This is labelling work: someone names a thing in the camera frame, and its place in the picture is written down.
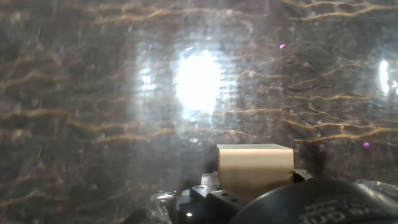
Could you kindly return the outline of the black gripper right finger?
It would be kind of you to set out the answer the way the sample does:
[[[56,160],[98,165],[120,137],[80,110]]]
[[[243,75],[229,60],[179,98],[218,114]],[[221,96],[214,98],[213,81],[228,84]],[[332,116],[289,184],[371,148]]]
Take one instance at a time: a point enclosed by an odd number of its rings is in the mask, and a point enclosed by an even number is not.
[[[307,180],[313,179],[313,176],[310,175],[306,170],[304,169],[294,169],[293,171],[290,172],[291,174],[291,181],[292,182],[305,182]]]

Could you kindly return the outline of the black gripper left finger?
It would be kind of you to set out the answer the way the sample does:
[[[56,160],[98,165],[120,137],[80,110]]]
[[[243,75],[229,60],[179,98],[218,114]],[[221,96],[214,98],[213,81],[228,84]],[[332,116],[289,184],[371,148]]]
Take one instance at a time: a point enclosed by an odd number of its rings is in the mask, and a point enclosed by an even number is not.
[[[223,190],[217,171],[203,174],[200,185],[184,190],[177,198],[178,224],[228,223],[248,201]]]

